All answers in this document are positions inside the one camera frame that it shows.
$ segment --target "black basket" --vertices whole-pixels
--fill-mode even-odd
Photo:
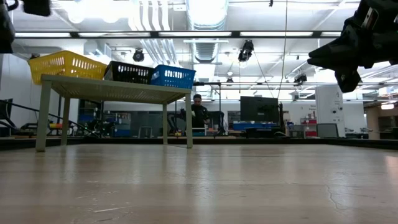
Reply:
[[[111,61],[105,70],[105,80],[150,84],[154,68]]]

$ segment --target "yellow basket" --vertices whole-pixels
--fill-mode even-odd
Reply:
[[[102,80],[107,65],[64,50],[29,60],[33,83],[42,83],[42,74]]]

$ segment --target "plastic basket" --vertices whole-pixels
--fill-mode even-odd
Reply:
[[[105,80],[150,84],[154,70],[144,66],[112,61],[106,68]]]
[[[158,65],[152,76],[152,85],[169,86],[175,88],[192,89],[195,70]]]
[[[43,74],[102,80],[106,69],[101,62],[67,50],[31,59],[29,66],[36,85],[42,83]]]

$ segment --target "wooden floor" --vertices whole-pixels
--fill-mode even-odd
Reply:
[[[0,152],[1,223],[397,223],[398,151],[79,145]]]

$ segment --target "desk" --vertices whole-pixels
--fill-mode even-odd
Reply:
[[[40,114],[37,127],[36,151],[45,151],[47,117],[51,89],[65,98],[63,120],[69,120],[70,99],[123,101],[163,105],[163,127],[167,127],[167,105],[185,97],[185,109],[191,114],[191,90],[166,86],[144,85],[87,78],[42,75]],[[63,122],[61,145],[67,144],[68,122]],[[167,128],[163,129],[163,143],[167,144]],[[187,116],[187,147],[192,148],[192,117]]]

